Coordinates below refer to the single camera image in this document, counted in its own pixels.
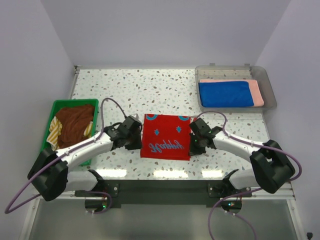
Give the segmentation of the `red patterned towel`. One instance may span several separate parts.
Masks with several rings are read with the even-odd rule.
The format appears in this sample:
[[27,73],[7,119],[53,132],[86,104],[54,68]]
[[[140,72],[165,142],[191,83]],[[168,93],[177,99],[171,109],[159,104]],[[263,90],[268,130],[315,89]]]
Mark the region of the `red patterned towel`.
[[145,114],[140,157],[189,161],[190,123],[189,116]]

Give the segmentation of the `blue towel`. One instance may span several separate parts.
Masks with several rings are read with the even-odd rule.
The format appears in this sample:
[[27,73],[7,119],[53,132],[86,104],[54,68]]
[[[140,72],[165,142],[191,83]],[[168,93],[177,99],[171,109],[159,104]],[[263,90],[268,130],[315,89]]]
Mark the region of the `blue towel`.
[[254,100],[246,81],[200,82],[199,96],[205,108],[253,107]]

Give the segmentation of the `pink towel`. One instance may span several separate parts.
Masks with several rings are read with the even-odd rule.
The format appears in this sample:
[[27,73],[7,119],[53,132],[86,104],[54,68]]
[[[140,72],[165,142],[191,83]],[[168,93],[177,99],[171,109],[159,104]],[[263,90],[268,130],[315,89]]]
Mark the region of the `pink towel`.
[[251,106],[251,107],[262,107],[264,105],[264,100],[263,100],[258,82],[254,79],[201,79],[199,83],[232,82],[232,81],[244,81],[249,83],[249,89],[254,102],[254,106]]

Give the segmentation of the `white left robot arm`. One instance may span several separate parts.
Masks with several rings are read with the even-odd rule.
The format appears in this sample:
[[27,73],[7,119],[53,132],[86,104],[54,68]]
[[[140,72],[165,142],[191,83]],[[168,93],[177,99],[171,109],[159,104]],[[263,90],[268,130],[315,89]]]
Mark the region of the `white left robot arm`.
[[75,172],[73,169],[118,148],[141,149],[141,131],[142,123],[129,115],[117,127],[106,126],[94,136],[71,147],[55,151],[45,148],[38,155],[27,178],[46,201],[52,201],[68,191],[87,191],[92,196],[99,196],[104,190],[103,178],[94,170]]

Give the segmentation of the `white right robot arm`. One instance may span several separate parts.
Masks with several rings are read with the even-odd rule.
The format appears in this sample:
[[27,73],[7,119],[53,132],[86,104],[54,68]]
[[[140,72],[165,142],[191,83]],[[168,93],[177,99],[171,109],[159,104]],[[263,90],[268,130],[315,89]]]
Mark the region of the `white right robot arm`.
[[235,196],[241,189],[252,187],[274,194],[296,173],[276,141],[249,142],[237,138],[223,127],[210,128],[200,117],[191,122],[189,127],[190,156],[204,154],[210,148],[231,153],[251,164],[251,169],[235,169],[223,178],[222,189],[227,196]]

